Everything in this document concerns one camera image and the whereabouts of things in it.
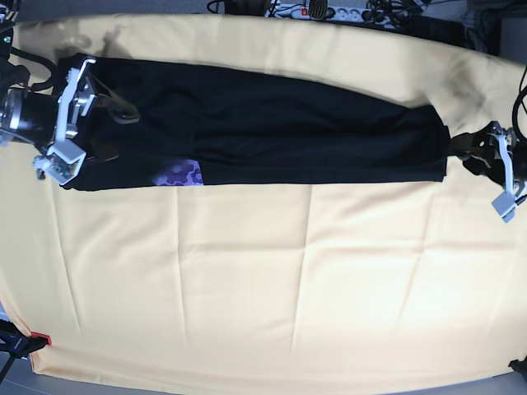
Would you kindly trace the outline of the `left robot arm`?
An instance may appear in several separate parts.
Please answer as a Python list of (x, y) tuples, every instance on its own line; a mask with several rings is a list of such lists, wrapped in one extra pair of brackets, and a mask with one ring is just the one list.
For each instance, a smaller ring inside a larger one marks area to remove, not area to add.
[(484, 176), (502, 187), (506, 185), (506, 160), (511, 161), (513, 184), (526, 180), (526, 75), (520, 80), (512, 105), (511, 126), (497, 121), (473, 133), (450, 140), (449, 155), (462, 161), (470, 173)]

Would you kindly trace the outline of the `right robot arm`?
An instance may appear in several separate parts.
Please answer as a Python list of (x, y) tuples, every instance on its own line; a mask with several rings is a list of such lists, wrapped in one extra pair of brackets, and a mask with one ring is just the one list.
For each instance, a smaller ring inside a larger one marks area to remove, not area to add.
[[(94, 108), (106, 109), (110, 118), (119, 124), (136, 123), (137, 108), (104, 86), (90, 72), (96, 59), (85, 56), (68, 70), (66, 85), (59, 86), (57, 66), (39, 55), (13, 46), (15, 17), (20, 1), (1, 2), (1, 143), (20, 142), (36, 148), (43, 160), (53, 156), (69, 160), (63, 153), (73, 155), (79, 141), (78, 121)], [(9, 62), (14, 55), (38, 63), (49, 70), (46, 81), (30, 84), (30, 71), (23, 65)]]

